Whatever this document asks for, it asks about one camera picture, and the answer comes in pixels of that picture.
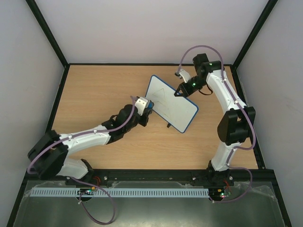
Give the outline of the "blue whiteboard eraser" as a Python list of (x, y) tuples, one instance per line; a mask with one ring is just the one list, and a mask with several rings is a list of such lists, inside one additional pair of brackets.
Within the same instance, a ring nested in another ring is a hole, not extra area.
[(153, 107), (154, 107), (154, 103), (152, 101), (150, 101), (147, 108), (152, 109)]

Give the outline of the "small blue-framed whiteboard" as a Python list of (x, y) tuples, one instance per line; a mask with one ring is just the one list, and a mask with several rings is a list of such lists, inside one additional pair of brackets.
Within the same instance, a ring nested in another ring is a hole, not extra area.
[(198, 106), (188, 98), (174, 96), (175, 89), (152, 75), (145, 97), (154, 103), (153, 111), (180, 133), (184, 133), (196, 114)]

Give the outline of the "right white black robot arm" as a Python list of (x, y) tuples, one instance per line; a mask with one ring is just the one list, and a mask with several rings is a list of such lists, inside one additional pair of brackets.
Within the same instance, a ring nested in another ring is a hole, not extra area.
[(183, 79), (175, 96), (189, 97), (194, 92), (201, 92), (206, 86), (215, 94), (223, 117), (217, 127), (220, 143), (215, 156), (209, 161), (206, 176), (203, 177), (210, 185), (223, 186), (231, 183), (231, 159), (238, 149), (243, 149), (242, 143), (249, 137), (256, 138), (253, 123), (256, 111), (248, 107), (236, 94), (225, 73), (221, 61), (209, 61), (205, 53), (193, 58), (195, 76), (178, 67), (175, 75)]

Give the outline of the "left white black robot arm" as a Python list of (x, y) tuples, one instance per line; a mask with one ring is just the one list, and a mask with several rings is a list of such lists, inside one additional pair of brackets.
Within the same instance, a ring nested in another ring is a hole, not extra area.
[(71, 134), (58, 134), (54, 130), (46, 132), (27, 155), (30, 160), (27, 173), (36, 174), (41, 180), (65, 176), (89, 181), (93, 174), (90, 164), (85, 159), (72, 159), (70, 155), (116, 142), (138, 124), (145, 127), (152, 109), (153, 103), (125, 105), (117, 115), (93, 129)]

